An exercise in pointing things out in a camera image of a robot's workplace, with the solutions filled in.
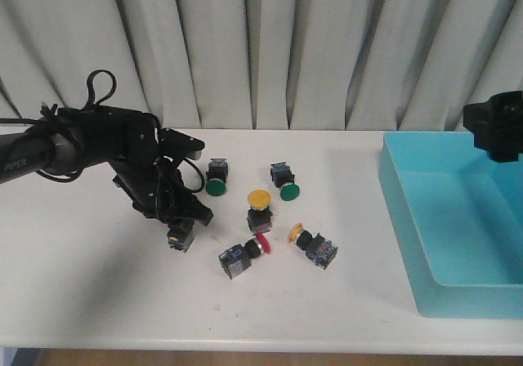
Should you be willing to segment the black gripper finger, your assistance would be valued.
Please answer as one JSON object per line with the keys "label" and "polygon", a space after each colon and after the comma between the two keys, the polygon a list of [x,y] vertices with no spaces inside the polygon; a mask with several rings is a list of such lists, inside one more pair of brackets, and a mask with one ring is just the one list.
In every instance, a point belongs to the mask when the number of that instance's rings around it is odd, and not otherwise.
{"label": "black gripper finger", "polygon": [[202,225],[209,225],[213,219],[213,212],[195,196],[190,196],[179,203],[179,216],[194,219]]}

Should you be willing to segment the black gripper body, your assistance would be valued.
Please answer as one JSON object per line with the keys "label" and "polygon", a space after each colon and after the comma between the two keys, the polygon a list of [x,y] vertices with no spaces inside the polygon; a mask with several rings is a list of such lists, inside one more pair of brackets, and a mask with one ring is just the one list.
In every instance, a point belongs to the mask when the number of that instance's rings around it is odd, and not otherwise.
{"label": "black gripper body", "polygon": [[522,91],[507,91],[463,107],[463,126],[474,146],[495,162],[517,162],[522,154]]}
{"label": "black gripper body", "polygon": [[159,221],[192,218],[188,210],[190,194],[181,179],[181,172],[168,159],[161,159],[148,167],[115,159],[112,169],[116,172],[113,182],[146,218]]}

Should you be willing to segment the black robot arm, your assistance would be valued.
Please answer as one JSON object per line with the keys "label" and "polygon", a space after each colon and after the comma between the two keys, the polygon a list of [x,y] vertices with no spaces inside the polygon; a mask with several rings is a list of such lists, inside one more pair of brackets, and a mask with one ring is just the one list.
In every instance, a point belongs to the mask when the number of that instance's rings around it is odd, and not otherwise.
{"label": "black robot arm", "polygon": [[153,114],[110,106],[52,107],[26,124],[24,132],[1,137],[2,182],[36,172],[67,183],[89,167],[108,163],[116,173],[116,186],[145,217],[171,227],[211,221],[212,210],[184,185],[179,170],[182,162],[197,158],[205,144],[161,127]]}

